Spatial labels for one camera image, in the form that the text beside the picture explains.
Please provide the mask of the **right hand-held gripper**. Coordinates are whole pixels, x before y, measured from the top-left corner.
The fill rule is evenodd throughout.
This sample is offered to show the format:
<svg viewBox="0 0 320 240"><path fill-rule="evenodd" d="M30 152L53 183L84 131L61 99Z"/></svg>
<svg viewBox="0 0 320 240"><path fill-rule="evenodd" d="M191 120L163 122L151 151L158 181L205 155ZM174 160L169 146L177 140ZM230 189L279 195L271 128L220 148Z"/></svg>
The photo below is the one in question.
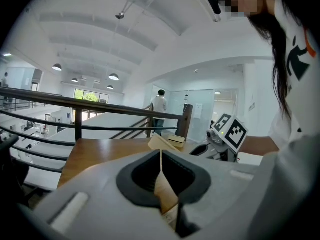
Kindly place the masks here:
<svg viewBox="0 0 320 240"><path fill-rule="evenodd" d="M208 142L213 146L214 160L237 162L238 153L248 135L248 129L236 116L224 113L206 134ZM208 149L209 144L201 144L189 154L201 156Z"/></svg>

